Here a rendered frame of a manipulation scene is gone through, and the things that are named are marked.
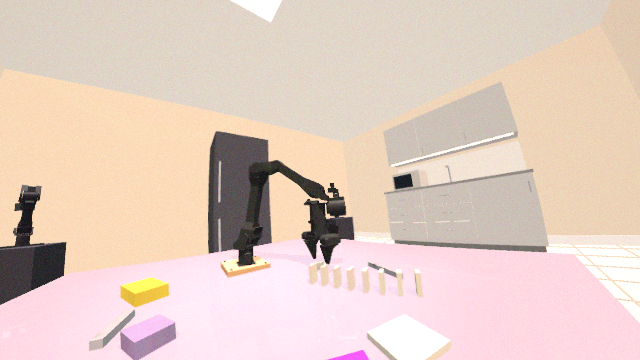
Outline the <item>pale purple block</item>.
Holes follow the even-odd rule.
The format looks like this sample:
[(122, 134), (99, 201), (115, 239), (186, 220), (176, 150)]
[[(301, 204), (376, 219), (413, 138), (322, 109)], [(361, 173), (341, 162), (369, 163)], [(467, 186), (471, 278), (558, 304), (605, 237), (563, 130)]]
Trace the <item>pale purple block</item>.
[(139, 360), (176, 339), (174, 321), (158, 314), (120, 331), (120, 349)]

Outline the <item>purple flat rectangular block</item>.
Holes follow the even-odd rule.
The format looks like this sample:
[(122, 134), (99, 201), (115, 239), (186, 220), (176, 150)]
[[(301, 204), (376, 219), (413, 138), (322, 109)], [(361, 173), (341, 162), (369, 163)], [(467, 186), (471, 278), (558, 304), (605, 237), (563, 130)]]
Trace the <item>purple flat rectangular block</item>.
[(368, 356), (366, 356), (364, 350), (360, 350), (358, 352), (349, 353), (340, 357), (334, 357), (328, 360), (369, 360)]

